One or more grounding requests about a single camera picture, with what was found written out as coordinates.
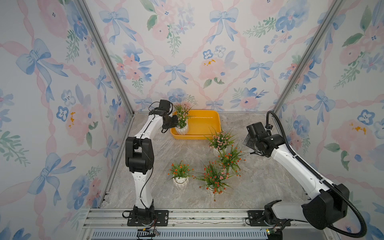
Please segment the pink gypsophila pot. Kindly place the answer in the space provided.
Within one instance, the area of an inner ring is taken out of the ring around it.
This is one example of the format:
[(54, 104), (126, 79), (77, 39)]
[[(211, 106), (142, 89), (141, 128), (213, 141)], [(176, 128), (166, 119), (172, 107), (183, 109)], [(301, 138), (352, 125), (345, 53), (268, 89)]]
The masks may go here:
[(235, 142), (232, 133), (225, 131), (211, 133), (211, 135), (206, 136), (206, 139), (209, 141), (209, 147), (215, 156), (225, 154)]
[(189, 115), (191, 107), (188, 105), (184, 104), (177, 104), (175, 105), (176, 108), (176, 113), (175, 116), (177, 117), (178, 124), (175, 127), (177, 133), (179, 135), (186, 135), (189, 131), (189, 124), (188, 120), (191, 117)]

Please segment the yellow plastic storage box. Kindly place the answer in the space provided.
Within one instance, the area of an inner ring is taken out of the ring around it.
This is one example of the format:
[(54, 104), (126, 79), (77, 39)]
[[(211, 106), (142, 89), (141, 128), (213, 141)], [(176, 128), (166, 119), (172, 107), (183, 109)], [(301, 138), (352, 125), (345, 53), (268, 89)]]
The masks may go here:
[(213, 110), (190, 110), (188, 119), (189, 131), (186, 135), (179, 135), (175, 128), (171, 134), (176, 140), (206, 140), (222, 130), (218, 112)]

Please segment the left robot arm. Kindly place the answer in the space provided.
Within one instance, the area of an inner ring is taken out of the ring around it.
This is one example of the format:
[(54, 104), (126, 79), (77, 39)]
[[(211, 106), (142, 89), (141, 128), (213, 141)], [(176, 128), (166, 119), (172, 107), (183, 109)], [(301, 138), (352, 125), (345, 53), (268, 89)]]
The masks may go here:
[(135, 183), (136, 203), (129, 215), (127, 225), (153, 226), (157, 222), (154, 199), (149, 181), (154, 172), (155, 154), (152, 139), (157, 132), (166, 133), (178, 124), (177, 117), (171, 116), (173, 104), (168, 100), (158, 101), (150, 109), (148, 119), (141, 130), (125, 141), (125, 162)]

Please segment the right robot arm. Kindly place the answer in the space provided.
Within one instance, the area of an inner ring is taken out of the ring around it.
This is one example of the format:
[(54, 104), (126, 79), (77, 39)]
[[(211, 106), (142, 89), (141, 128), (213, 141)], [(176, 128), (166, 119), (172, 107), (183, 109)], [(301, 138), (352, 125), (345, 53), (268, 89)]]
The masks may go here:
[(326, 178), (307, 165), (283, 136), (273, 135), (261, 122), (247, 126), (247, 130), (243, 144), (254, 154), (280, 163), (308, 196), (302, 203), (275, 200), (266, 204), (260, 218), (262, 221), (270, 226), (283, 220), (301, 221), (323, 230), (347, 215), (348, 204), (324, 183)]

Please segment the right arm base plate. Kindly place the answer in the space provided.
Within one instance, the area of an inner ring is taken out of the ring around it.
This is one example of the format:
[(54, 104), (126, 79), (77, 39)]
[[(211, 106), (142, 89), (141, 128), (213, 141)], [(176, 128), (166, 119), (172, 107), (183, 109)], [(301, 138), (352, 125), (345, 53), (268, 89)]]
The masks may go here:
[(249, 210), (247, 211), (246, 224), (251, 227), (279, 228), (283, 226), (290, 227), (291, 221), (277, 219), (271, 214), (265, 214), (264, 210)]

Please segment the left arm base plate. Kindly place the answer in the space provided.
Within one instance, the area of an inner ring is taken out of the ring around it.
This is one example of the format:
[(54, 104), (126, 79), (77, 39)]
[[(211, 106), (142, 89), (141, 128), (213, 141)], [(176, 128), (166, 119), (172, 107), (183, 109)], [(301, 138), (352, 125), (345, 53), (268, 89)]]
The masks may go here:
[(168, 222), (168, 210), (134, 209), (127, 217), (128, 227), (166, 227)]

